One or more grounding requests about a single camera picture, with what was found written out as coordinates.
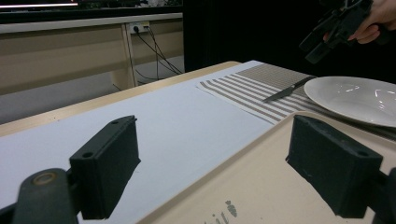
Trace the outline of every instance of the tray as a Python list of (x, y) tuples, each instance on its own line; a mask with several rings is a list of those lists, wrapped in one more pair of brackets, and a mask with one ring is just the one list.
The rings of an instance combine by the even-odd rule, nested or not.
[(296, 112), (138, 223), (372, 223), (341, 218), (285, 162), (294, 115), (321, 119), (384, 156), (381, 171), (396, 164), (396, 143), (311, 112)]

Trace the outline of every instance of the power outlet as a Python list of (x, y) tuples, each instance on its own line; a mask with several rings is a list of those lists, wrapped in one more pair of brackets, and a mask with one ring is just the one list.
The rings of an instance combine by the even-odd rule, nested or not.
[(137, 27), (137, 29), (139, 31), (139, 34), (140, 33), (145, 33), (145, 32), (149, 31), (147, 29), (149, 27), (149, 21), (131, 22), (131, 23), (129, 23), (129, 27), (131, 28), (131, 34), (136, 34), (136, 31), (134, 30), (135, 27)]

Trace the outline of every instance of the knife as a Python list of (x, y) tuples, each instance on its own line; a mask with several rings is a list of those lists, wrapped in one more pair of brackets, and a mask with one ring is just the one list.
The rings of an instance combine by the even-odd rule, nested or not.
[(315, 77), (306, 77), (306, 78), (294, 83), (293, 85), (287, 87), (285, 90), (279, 91), (279, 92), (275, 93), (274, 95), (271, 95), (271, 96), (265, 98), (262, 101), (265, 103), (268, 103), (270, 101), (274, 101), (274, 100), (283, 98), (285, 96), (291, 95), (294, 90), (303, 86), (307, 81), (311, 80), (312, 78), (315, 78)]

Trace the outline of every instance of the white plate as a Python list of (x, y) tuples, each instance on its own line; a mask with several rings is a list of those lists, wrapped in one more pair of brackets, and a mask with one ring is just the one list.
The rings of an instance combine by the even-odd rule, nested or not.
[(350, 119), (396, 127), (396, 85), (361, 77), (318, 77), (304, 85), (318, 105)]

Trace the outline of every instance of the placemat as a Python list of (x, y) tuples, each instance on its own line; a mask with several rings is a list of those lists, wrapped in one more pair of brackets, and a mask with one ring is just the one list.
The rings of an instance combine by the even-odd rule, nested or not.
[(338, 119), (392, 141), (396, 140), (396, 129), (367, 125), (333, 113), (312, 101), (305, 94), (304, 86), (280, 100), (270, 103), (262, 101), (305, 77), (308, 75), (263, 63), (225, 77), (201, 81), (197, 83), (197, 88), (273, 124), (277, 124), (292, 112), (310, 111)]

